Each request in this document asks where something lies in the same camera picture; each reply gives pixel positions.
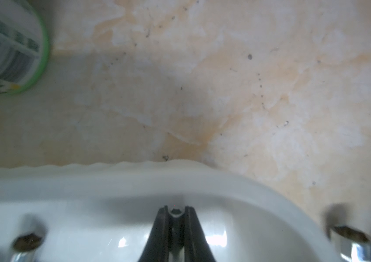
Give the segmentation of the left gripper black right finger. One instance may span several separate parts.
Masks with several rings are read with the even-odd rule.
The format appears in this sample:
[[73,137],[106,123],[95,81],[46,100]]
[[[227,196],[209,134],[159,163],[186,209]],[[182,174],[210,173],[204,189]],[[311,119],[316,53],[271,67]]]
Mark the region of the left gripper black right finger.
[[215,262],[196,210],[186,206],[184,211],[184,261]]

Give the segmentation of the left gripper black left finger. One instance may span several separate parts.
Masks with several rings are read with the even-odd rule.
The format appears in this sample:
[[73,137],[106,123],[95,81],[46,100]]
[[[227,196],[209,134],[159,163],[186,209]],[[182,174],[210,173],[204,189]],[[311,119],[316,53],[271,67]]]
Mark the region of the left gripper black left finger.
[[172,217],[168,207],[157,212],[139,262],[168,262],[171,245]]

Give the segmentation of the short chrome socket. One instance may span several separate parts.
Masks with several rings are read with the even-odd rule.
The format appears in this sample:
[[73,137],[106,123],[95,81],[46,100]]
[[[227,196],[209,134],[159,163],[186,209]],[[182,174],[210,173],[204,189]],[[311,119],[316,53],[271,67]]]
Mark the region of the short chrome socket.
[[343,262],[371,262],[371,238],[348,226],[332,226],[330,241]]

